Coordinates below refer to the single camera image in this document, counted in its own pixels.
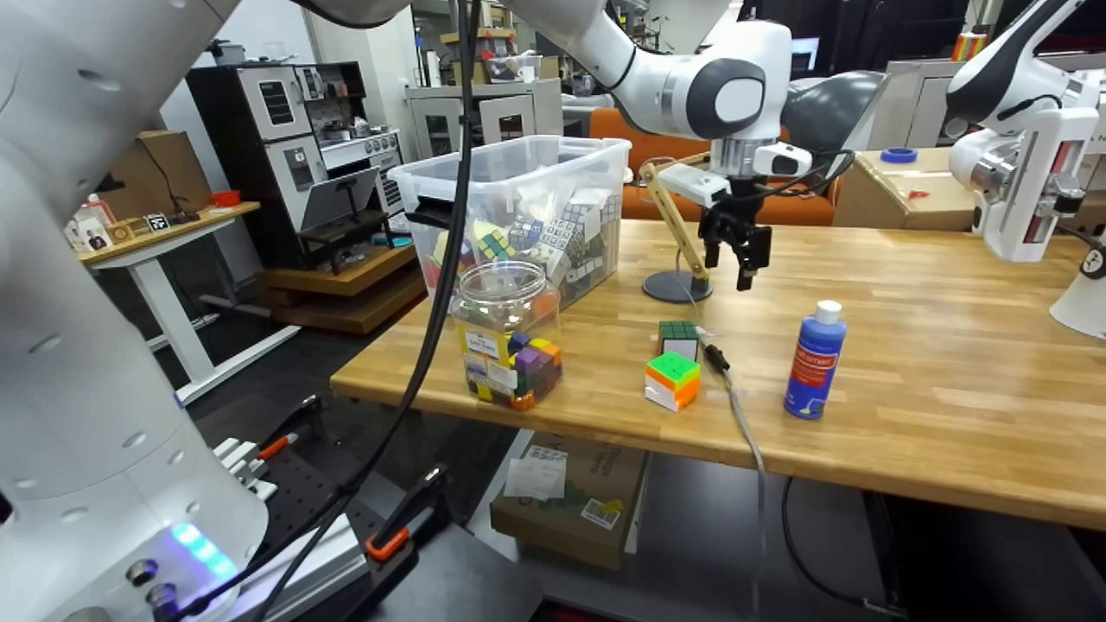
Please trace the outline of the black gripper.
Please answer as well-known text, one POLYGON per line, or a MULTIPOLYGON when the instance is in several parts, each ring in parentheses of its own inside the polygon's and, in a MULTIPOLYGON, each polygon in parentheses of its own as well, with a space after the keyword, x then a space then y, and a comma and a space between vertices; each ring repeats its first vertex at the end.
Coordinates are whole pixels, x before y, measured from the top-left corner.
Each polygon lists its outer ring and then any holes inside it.
POLYGON ((720 247, 735 254, 735 292, 751 292, 757 271, 772 263, 772 233, 757 223, 767 188, 761 179, 734 179, 701 216, 699 240, 706 271, 720 266, 720 247))

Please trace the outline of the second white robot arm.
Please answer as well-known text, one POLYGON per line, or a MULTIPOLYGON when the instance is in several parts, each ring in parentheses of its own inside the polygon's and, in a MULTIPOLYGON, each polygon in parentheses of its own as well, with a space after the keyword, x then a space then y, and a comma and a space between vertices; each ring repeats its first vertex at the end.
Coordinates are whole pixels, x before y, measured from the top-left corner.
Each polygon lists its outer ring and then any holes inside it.
POLYGON ((982 192, 973 237, 1007 263, 1041 263, 1085 199, 1079 170, 1099 132, 1102 74, 1037 58, 1083 4, 1032 0, 946 86, 946 114, 971 121, 950 174, 982 192))

